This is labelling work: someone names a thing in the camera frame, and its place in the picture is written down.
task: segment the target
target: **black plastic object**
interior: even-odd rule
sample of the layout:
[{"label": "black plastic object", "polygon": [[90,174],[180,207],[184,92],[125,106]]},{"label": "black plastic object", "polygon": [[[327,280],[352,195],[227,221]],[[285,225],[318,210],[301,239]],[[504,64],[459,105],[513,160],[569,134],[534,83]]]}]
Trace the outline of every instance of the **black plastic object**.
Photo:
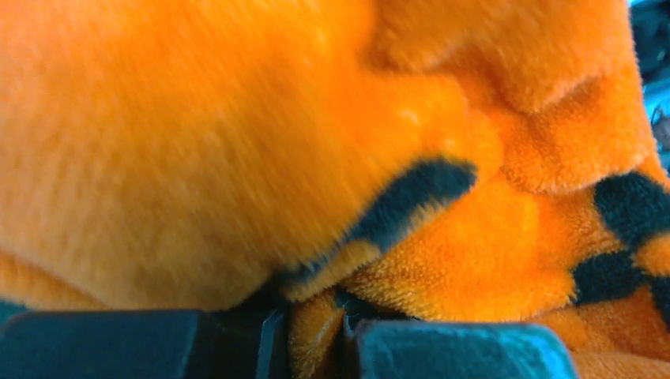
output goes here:
[{"label": "black plastic object", "polygon": [[578,377],[566,348],[539,325],[356,321],[344,318],[345,377]]},{"label": "black plastic object", "polygon": [[0,328],[2,379],[288,377],[281,309],[23,313]]}]

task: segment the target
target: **orange fur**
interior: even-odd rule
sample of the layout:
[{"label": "orange fur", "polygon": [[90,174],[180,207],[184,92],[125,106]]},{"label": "orange fur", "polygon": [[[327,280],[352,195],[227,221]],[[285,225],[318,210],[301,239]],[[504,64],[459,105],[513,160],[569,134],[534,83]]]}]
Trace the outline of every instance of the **orange fur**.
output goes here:
[{"label": "orange fur", "polygon": [[[335,370],[336,283],[426,320],[540,322],[584,377],[670,376],[648,288],[570,305],[570,270],[631,248],[596,183],[635,171],[670,188],[624,0],[0,9],[2,297],[225,310],[335,250],[313,282],[282,288],[299,301],[297,377]],[[434,158],[473,165],[469,193],[415,210],[386,255],[338,245]],[[645,241],[636,267],[670,275],[668,244]]]}]

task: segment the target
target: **plush toy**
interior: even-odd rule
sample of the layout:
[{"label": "plush toy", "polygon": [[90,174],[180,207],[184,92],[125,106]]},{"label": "plush toy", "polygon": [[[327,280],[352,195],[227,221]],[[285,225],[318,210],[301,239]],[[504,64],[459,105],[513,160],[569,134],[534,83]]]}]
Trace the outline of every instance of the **plush toy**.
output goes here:
[{"label": "plush toy", "polygon": [[670,197],[624,0],[0,1],[0,294],[34,309],[344,292],[528,321],[670,377]]}]

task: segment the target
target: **stuffed animal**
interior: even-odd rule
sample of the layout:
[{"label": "stuffed animal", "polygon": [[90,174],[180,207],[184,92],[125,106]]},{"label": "stuffed animal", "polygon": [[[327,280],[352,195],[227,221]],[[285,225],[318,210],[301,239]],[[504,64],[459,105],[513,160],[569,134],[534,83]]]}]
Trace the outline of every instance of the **stuffed animal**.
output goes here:
[{"label": "stuffed animal", "polygon": [[624,0],[0,0],[0,295],[546,325],[670,377],[670,197]]}]

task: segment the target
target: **black stripe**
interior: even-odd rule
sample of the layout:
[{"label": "black stripe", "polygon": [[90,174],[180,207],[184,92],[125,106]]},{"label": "black stripe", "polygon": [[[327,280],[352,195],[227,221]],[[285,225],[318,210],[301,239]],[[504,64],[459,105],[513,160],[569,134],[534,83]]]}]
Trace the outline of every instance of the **black stripe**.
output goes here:
[{"label": "black stripe", "polygon": [[353,241],[369,242],[382,253],[387,252],[406,236],[416,210],[433,201],[446,203],[459,198],[475,180],[475,167],[469,163],[454,164],[443,158],[418,162],[388,185],[330,252],[295,271],[284,272],[281,279],[307,282],[328,265],[342,246]]},{"label": "black stripe", "polygon": [[576,306],[626,298],[645,282],[629,250],[606,253],[580,263],[573,271]]},{"label": "black stripe", "polygon": [[631,173],[596,185],[595,203],[605,225],[633,250],[670,231],[670,197],[647,177]]}]

